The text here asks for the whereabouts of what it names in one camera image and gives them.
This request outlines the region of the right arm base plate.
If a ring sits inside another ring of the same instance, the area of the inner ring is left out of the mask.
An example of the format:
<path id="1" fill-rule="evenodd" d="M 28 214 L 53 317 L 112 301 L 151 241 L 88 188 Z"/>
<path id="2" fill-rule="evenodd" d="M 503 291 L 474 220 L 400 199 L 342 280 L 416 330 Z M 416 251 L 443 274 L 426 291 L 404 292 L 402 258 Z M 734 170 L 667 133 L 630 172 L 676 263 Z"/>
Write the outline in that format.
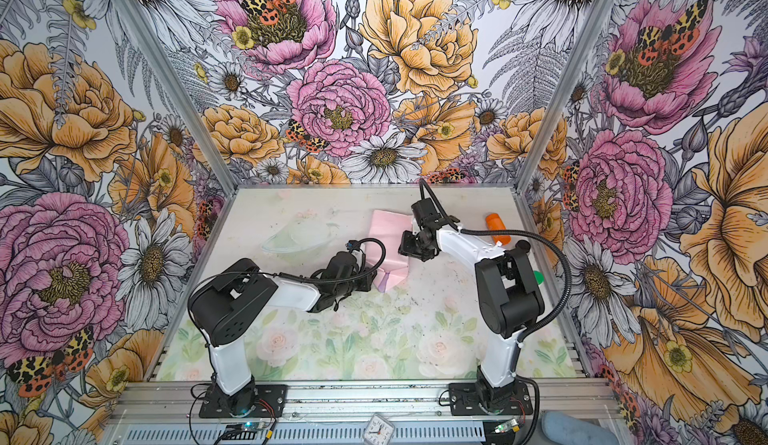
<path id="1" fill-rule="evenodd" d="M 453 416 L 533 414 L 528 386 L 515 381 L 503 387 L 490 387 L 485 382 L 454 382 L 448 386 L 449 407 Z"/>

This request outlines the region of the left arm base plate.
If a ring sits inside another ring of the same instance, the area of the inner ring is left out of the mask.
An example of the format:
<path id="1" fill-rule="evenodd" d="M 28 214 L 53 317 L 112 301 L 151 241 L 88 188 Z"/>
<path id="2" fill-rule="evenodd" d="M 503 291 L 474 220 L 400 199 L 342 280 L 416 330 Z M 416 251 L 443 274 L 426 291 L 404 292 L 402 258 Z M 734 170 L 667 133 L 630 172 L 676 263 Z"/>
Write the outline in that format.
<path id="1" fill-rule="evenodd" d="M 227 395 L 217 383 L 213 383 L 205 391 L 199 417 L 280 418 L 286 404 L 287 392 L 287 385 L 249 383 L 234 395 Z"/>

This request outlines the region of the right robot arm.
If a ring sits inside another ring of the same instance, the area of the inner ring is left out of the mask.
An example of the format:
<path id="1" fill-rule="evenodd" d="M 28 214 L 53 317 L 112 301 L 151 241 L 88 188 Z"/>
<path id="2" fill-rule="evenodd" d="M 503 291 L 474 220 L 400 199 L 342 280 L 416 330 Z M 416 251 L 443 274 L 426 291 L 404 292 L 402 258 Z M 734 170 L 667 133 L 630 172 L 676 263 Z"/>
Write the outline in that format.
<path id="1" fill-rule="evenodd" d="M 505 406 L 512 396 L 522 392 L 517 364 L 524 334 L 534 330 L 545 311 L 528 243 L 543 238 L 524 230 L 513 230 L 511 234 L 520 240 L 506 248 L 490 242 L 489 231 L 455 230 L 449 226 L 406 230 L 398 249 L 399 254 L 423 262 L 446 253 L 472 272 L 480 314 L 492 333 L 475 384 L 475 395 L 487 410 Z"/>

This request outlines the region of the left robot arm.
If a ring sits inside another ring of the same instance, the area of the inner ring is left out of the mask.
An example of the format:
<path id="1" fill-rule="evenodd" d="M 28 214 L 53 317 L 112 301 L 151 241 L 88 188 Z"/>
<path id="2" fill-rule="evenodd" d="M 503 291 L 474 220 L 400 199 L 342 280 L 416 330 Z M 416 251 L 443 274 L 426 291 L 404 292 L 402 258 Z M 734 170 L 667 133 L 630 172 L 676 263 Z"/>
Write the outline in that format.
<path id="1" fill-rule="evenodd" d="M 249 368 L 245 332 L 270 307 L 313 314 L 336 311 L 353 293 L 370 291 L 376 275 L 376 268 L 353 253 L 339 252 L 309 277 L 268 274 L 242 258 L 198 286 L 187 300 L 187 311 L 205 339 L 213 368 L 200 416 L 278 416 L 275 394 L 261 392 Z"/>

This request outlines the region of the purple wrapping paper sheet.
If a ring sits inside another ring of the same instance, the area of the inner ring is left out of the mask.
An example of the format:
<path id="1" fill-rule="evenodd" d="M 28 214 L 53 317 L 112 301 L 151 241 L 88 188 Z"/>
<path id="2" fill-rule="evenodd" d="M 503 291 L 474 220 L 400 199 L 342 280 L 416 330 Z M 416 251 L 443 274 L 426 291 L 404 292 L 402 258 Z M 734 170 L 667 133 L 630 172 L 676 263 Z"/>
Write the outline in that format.
<path id="1" fill-rule="evenodd" d="M 373 280 L 373 285 L 379 292 L 388 292 L 407 279 L 409 258 L 398 250 L 403 232 L 411 229 L 410 215 L 386 210 L 373 211 L 368 236 L 381 241 L 386 250 L 385 259 Z"/>

